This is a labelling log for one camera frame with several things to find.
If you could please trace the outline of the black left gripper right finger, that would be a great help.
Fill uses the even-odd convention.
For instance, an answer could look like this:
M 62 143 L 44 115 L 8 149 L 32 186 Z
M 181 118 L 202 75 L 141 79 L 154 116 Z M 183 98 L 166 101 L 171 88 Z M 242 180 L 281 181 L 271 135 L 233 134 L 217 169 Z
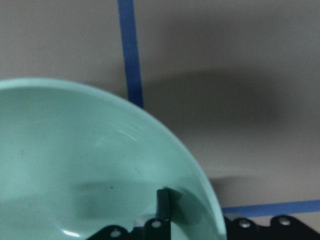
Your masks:
M 256 224 L 247 218 L 224 218 L 228 240 L 318 240 L 320 233 L 289 215 L 270 219 L 269 226 Z

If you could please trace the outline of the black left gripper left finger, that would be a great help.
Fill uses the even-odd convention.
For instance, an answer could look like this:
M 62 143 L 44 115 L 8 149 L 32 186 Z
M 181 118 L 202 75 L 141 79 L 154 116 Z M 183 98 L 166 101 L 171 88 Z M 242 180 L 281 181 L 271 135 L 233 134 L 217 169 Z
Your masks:
M 143 226 L 135 226 L 132 231 L 119 225 L 108 225 L 92 236 L 90 240 L 170 240 L 171 233 L 170 193 L 167 189 L 156 192 L 155 217 L 148 219 Z

